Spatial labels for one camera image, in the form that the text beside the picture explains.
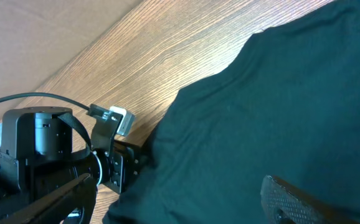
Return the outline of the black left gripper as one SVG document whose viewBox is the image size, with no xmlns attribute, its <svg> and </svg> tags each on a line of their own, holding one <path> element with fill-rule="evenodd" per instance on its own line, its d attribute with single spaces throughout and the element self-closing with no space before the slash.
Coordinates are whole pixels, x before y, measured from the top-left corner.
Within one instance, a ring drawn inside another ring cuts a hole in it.
<svg viewBox="0 0 360 224">
<path fill-rule="evenodd" d="M 148 157 L 137 145 L 114 141 L 108 156 L 109 180 L 104 183 L 117 194 L 126 192 L 138 178 Z"/>
</svg>

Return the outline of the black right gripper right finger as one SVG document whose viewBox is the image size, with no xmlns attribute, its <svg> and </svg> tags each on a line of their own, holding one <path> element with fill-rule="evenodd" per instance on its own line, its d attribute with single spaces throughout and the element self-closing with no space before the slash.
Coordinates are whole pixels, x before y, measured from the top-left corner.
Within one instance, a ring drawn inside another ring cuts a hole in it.
<svg viewBox="0 0 360 224">
<path fill-rule="evenodd" d="M 277 176 L 263 178 L 260 196 L 271 224 L 357 224 Z"/>
</svg>

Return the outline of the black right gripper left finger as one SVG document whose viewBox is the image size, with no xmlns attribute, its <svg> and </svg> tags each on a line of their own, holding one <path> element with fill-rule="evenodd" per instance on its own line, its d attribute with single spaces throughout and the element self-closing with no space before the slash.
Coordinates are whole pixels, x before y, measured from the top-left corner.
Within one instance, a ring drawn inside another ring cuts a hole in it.
<svg viewBox="0 0 360 224">
<path fill-rule="evenodd" d="M 96 204 L 97 186 L 90 174 L 82 174 L 29 206 L 0 218 L 0 224 L 60 223 L 75 209 L 80 210 L 78 220 L 72 223 L 89 223 Z"/>
</svg>

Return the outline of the dark teal t-shirt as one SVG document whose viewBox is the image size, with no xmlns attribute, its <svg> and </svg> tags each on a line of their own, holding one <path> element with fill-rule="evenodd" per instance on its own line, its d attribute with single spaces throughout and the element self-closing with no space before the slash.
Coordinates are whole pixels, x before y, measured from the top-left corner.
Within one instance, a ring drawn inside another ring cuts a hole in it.
<svg viewBox="0 0 360 224">
<path fill-rule="evenodd" d="M 276 175 L 360 222 L 360 1 L 254 34 L 179 90 L 103 223 L 266 223 Z"/>
</svg>

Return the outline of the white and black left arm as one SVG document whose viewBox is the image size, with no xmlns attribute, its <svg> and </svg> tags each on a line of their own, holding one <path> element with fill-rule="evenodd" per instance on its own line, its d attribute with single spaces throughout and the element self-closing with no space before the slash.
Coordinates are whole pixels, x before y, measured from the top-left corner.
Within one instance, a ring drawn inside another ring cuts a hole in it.
<svg viewBox="0 0 360 224">
<path fill-rule="evenodd" d="M 91 132 L 70 108 L 7 111 L 0 145 L 0 223 L 88 223 L 99 185 L 122 194 L 140 173 L 138 146 L 117 141 L 123 110 L 87 107 Z"/>
</svg>

